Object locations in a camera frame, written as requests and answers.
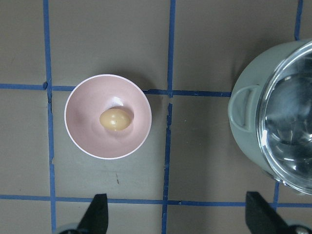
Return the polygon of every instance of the gray floor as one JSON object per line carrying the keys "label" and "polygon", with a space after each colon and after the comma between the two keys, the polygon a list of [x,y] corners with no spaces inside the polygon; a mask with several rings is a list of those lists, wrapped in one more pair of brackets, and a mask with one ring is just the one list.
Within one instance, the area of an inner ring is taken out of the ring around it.
{"label": "gray floor", "polygon": [[[229,97],[147,94],[150,134],[135,153],[118,160],[80,151],[63,120],[70,90],[93,75],[121,75],[142,90],[167,90],[168,49],[173,48],[174,90],[230,92],[258,54],[294,40],[297,4],[0,1],[0,233],[51,233],[76,223],[89,205],[84,198],[98,193],[107,193],[111,201],[109,234],[159,234],[164,229],[168,234],[249,233],[243,202],[250,190],[274,203],[283,218],[312,225],[312,196],[277,187],[236,145],[227,117]],[[312,2],[304,0],[301,39],[312,37],[311,13]],[[170,20],[174,47],[168,43]],[[45,54],[49,46],[51,53]],[[48,134],[50,106],[43,86],[50,74],[47,64],[54,86],[53,135]],[[169,103],[171,203],[163,222]]]}

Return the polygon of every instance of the transparent glass lid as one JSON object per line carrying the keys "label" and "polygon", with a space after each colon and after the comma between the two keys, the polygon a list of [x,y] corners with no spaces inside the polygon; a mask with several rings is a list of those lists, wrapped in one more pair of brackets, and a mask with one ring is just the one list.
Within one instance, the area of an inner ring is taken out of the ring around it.
{"label": "transparent glass lid", "polygon": [[257,114],[259,144],[273,171],[312,194],[312,42],[279,65]]}

